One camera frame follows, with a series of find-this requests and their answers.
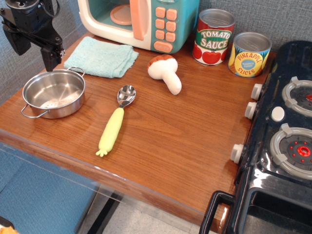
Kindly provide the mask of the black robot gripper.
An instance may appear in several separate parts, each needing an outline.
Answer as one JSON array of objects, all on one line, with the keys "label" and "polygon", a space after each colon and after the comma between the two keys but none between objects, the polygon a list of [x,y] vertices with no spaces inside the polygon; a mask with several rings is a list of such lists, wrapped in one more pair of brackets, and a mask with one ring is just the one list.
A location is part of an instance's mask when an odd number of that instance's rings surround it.
[{"label": "black robot gripper", "polygon": [[41,48],[41,55],[47,72],[61,64],[65,55],[62,39],[53,28],[52,20],[60,8],[53,7],[9,7],[1,8],[3,30],[14,51],[25,54],[31,43]]}]

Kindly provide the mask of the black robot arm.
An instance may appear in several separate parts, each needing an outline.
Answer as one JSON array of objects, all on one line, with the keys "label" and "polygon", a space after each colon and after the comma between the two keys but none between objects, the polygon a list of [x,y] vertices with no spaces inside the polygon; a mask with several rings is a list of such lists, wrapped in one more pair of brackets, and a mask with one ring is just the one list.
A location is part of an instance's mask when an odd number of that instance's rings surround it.
[{"label": "black robot arm", "polygon": [[18,55],[25,54],[31,44],[40,47],[46,71],[52,72],[65,55],[63,40],[53,27],[59,15],[51,0],[7,0],[0,9],[4,33]]}]

